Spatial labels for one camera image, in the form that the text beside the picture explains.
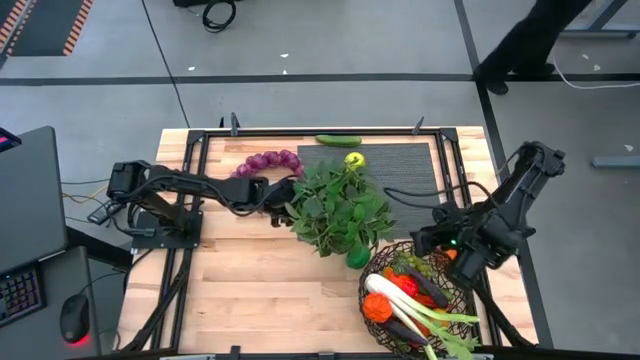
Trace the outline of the dark purple eggplant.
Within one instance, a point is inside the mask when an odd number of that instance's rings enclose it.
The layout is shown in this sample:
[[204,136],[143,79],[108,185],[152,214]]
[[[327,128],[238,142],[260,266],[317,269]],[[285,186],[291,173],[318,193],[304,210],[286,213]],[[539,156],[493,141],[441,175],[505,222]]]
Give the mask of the dark purple eggplant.
[[417,281],[418,287],[422,289],[423,295],[430,298],[430,300],[425,303],[425,306],[441,309],[448,307],[448,298],[436,284],[411,266],[404,265],[404,269],[409,276]]

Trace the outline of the green grape bunch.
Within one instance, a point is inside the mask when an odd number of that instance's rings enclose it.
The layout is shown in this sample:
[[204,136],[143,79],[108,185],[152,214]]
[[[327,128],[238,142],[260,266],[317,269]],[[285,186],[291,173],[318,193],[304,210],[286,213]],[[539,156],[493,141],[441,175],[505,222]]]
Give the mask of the green grape bunch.
[[433,268],[425,260],[410,252],[397,252],[392,261],[392,270],[396,275],[408,275],[409,272],[406,270],[406,267],[418,271],[428,279],[432,278]]

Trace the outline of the red chili pepper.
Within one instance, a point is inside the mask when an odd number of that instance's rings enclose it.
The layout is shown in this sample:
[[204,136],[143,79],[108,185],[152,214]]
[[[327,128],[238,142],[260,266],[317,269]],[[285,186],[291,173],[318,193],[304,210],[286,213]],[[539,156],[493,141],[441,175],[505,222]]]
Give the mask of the red chili pepper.
[[419,284],[409,275],[393,275],[390,281],[410,297],[416,296],[419,293]]

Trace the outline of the potted green leafy plant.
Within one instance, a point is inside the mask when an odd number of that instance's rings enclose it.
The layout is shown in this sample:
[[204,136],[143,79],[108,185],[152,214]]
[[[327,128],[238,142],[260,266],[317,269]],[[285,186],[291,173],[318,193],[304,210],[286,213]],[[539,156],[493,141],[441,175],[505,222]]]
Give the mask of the potted green leafy plant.
[[367,169],[343,161],[320,161],[293,184],[285,204],[291,231],[321,257],[372,250],[393,242],[396,219]]

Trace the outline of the white green leek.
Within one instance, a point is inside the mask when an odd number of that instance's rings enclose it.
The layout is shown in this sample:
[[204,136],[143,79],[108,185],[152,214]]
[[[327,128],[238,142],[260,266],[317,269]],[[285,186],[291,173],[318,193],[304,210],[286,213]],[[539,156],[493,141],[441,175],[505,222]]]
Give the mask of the white green leek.
[[428,345],[422,347],[430,360],[437,359],[435,351],[429,344],[428,337],[425,337],[413,323],[413,319],[424,324],[430,330],[431,335],[439,338],[450,356],[457,357],[458,360],[473,360],[472,351],[478,346],[478,341],[474,338],[463,338],[460,335],[451,333],[443,323],[453,322],[473,325],[479,322],[477,316],[442,313],[432,310],[418,303],[414,298],[379,274],[368,275],[364,285],[369,293],[384,294],[391,302],[392,316],[428,341]]

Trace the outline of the round green lime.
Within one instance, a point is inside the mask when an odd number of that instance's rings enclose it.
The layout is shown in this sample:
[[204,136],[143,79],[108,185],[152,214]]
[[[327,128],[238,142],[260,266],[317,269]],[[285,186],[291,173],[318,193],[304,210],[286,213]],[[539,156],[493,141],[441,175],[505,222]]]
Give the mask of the round green lime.
[[371,258],[371,250],[362,244],[354,245],[346,255],[346,266],[351,269],[364,268]]

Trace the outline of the purple grape bunch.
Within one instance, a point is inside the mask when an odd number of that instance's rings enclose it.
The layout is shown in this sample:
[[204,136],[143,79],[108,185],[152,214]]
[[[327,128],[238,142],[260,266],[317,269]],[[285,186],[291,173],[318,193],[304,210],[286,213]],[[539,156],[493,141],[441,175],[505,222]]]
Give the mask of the purple grape bunch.
[[232,178],[258,177],[262,172],[271,168],[287,168],[293,176],[302,177],[304,166],[296,153],[283,149],[280,151],[266,151],[249,156],[231,173]]

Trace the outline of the grey table foot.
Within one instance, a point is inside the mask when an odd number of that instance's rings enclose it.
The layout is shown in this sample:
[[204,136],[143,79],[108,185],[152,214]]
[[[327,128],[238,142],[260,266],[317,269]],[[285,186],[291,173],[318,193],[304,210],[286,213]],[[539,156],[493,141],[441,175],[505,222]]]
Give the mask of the grey table foot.
[[640,169],[640,156],[603,156],[591,161],[594,168]]

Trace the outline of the black computer mouse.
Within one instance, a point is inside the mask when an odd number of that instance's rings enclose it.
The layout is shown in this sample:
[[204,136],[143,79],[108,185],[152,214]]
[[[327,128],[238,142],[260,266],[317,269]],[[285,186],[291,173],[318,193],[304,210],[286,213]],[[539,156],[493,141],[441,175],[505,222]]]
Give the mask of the black computer mouse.
[[89,334],[89,300],[80,293],[67,298],[61,308],[59,328],[63,340],[71,345],[81,343]]

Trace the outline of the person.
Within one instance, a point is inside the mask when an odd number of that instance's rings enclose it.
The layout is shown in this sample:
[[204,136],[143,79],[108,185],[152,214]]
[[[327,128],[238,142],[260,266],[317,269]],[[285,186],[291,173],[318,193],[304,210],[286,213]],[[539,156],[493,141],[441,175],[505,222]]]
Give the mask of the person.
[[548,76],[555,66],[547,62],[564,29],[592,0],[536,0],[529,13],[505,35],[474,69],[474,80],[495,95],[509,91],[507,75]]

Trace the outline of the dark grey computer case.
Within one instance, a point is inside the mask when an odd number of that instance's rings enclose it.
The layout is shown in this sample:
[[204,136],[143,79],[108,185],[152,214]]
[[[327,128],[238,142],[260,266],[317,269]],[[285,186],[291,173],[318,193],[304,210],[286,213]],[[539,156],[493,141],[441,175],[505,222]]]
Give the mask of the dark grey computer case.
[[45,126],[0,152],[0,273],[67,246],[56,134]]

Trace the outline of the black backlit keyboard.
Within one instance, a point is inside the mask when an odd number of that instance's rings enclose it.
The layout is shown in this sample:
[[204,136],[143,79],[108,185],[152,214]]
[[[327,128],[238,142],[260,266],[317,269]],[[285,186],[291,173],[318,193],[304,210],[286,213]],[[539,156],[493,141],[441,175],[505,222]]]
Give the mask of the black backlit keyboard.
[[41,277],[38,264],[0,275],[0,328],[46,307]]

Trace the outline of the grey table leg base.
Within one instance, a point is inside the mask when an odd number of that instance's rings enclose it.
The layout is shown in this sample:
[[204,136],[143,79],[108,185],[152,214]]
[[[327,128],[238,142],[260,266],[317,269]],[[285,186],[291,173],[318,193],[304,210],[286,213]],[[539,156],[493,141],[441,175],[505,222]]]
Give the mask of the grey table leg base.
[[634,39],[640,34],[640,25],[610,24],[611,20],[627,5],[629,0],[606,0],[585,25],[571,25],[563,36],[609,36],[621,35]]

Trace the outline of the black orange-striped floor mat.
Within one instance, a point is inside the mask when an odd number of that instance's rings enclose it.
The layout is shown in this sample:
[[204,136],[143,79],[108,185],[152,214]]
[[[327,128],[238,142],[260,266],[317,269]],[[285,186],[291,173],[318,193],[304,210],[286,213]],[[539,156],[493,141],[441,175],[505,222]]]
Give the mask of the black orange-striped floor mat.
[[0,54],[69,56],[95,0],[0,0]]

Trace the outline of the grey side desk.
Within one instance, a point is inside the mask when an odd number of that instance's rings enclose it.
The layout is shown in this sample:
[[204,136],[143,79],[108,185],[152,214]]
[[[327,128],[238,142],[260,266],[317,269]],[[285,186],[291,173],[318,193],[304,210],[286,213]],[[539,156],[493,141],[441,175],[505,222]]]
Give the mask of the grey side desk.
[[[41,263],[46,307],[0,328],[0,360],[67,360],[98,356],[101,342],[87,251],[76,247]],[[61,336],[64,302],[83,291],[89,303],[88,338],[69,344]]]

